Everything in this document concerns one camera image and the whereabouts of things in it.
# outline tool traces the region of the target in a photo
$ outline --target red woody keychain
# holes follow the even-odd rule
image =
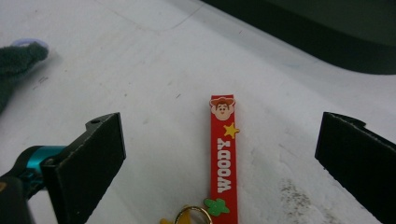
[[[211,111],[211,175],[210,198],[204,200],[206,209],[185,206],[175,222],[162,219],[160,224],[191,224],[190,210],[205,216],[209,224],[237,224],[236,144],[233,95],[212,96]]]

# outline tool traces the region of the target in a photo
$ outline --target woody character face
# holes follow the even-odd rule
[[[212,113],[219,120],[227,120],[233,113],[233,104],[227,101],[217,101],[216,104],[212,104]]]

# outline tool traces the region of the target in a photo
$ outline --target white surface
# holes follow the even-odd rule
[[[0,174],[26,148],[68,145],[121,112],[127,159],[89,223],[159,223],[201,205],[208,102],[229,93],[241,224],[379,223],[314,153],[324,111],[395,142],[395,76],[334,67],[196,0],[1,1],[0,46],[22,37],[50,55],[0,116]],[[36,223],[56,222],[47,192],[29,204]]]

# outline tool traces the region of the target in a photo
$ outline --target red strap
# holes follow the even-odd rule
[[[214,224],[237,224],[236,145],[233,95],[212,96],[211,111],[211,194],[213,201],[225,201],[228,209],[211,214]]]

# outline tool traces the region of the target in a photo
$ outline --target key ring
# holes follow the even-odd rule
[[[178,213],[176,220],[175,220],[175,224],[178,224],[181,216],[186,212],[186,211],[190,211],[190,210],[194,210],[194,211],[198,211],[202,214],[204,214],[207,224],[213,224],[212,218],[210,217],[210,215],[206,212],[206,210],[204,208],[198,207],[198,206],[187,206],[184,207],[183,209],[181,209],[181,211]]]

